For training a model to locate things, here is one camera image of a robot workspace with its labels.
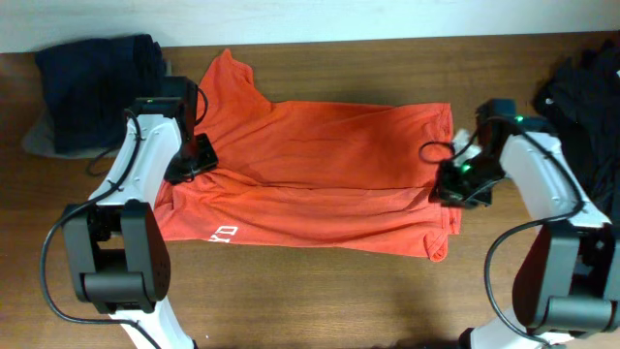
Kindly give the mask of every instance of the printed logo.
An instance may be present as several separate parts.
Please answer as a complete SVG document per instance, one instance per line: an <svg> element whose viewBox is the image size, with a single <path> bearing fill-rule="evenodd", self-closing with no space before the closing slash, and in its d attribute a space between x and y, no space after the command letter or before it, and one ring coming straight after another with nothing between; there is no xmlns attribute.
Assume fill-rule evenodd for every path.
<svg viewBox="0 0 620 349"><path fill-rule="evenodd" d="M239 229L238 227L221 226L215 231L215 233L211 236L211 238L209 238L209 241L230 243L231 237L236 234L236 231L238 229Z"/></svg>

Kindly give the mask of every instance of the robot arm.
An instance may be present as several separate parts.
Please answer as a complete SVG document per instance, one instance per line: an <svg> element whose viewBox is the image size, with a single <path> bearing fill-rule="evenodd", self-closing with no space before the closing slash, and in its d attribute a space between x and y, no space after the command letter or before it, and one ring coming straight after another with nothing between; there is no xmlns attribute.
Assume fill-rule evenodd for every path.
<svg viewBox="0 0 620 349"><path fill-rule="evenodd" d="M128 168L129 175L117 190L71 218L63 235L80 301L92 302L112 319L138 323L161 348L194 348L167 297L171 260L152 208L162 179L192 180L218 159L205 134L194 136L196 85L166 78L162 95L137 99L130 107L136 123L129 120L120 152L90 199L108 192ZM100 247L112 236L122 237L124 248ZM122 326L138 348L153 348L136 328Z"/></svg>
<svg viewBox="0 0 620 349"><path fill-rule="evenodd" d="M620 325L620 253L615 253L620 250L620 229L588 199L562 155L560 141L545 132L541 119L517 115L510 100L491 100L479 109L478 123L480 146L454 144L462 155L440 164L435 194L445 205L490 205L487 183L509 177L530 215L542 221L514 281L513 309L505 315L520 330L551 343L614 331ZM568 215L577 203L579 212L553 219ZM499 318L461 339L461 345L471 349L542 346L511 331Z"/></svg>

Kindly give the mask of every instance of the black cloth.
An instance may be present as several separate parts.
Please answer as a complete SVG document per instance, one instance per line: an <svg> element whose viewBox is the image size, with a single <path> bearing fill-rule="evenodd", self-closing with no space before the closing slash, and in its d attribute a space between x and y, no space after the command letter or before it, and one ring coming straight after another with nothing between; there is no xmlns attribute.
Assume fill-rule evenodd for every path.
<svg viewBox="0 0 620 349"><path fill-rule="evenodd" d="M567 60L537 94L534 108L558 131L579 184L599 210L620 223L620 48L606 42Z"/></svg>
<svg viewBox="0 0 620 349"><path fill-rule="evenodd" d="M136 97L156 96L166 71L150 35L46 48L35 61L58 153L121 143L123 110Z"/></svg>

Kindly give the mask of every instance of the t-shirt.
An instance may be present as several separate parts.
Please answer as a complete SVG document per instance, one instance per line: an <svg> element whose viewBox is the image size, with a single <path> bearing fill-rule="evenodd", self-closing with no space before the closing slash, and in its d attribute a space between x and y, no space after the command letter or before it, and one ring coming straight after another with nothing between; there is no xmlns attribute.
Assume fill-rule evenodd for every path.
<svg viewBox="0 0 620 349"><path fill-rule="evenodd" d="M419 148L450 141L450 105L272 103L229 50L200 88L208 109L195 132L208 135L220 162L192 182L162 184L155 216L165 240L446 257L460 210L429 202L437 165L422 162Z"/></svg>

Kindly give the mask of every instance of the wooden table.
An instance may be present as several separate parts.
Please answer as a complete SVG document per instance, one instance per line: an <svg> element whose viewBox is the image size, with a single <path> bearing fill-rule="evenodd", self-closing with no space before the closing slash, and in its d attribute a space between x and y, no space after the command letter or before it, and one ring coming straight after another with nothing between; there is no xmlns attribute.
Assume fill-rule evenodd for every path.
<svg viewBox="0 0 620 349"><path fill-rule="evenodd" d="M233 47L255 68L272 101L310 100L405 105L450 102L457 128L474 127L475 108L514 98L522 111L552 67L610 33L394 40ZM221 47L166 48L173 70L200 80ZM73 325L45 305L40 249L66 203L99 184L84 161L25 154L19 141L43 106L32 54L0 55L0 347L131 348L120 327ZM399 339L456 338L493 317L482 285L492 240L528 216L511 183L490 208L466 211L462 234L442 263L345 249L171 242L170 300L184 330L203 348L369 348ZM493 267L497 297L511 300L513 277L533 240L503 245ZM62 238L48 258L59 306L80 316ZM620 334L574 341L571 348L617 348Z"/></svg>

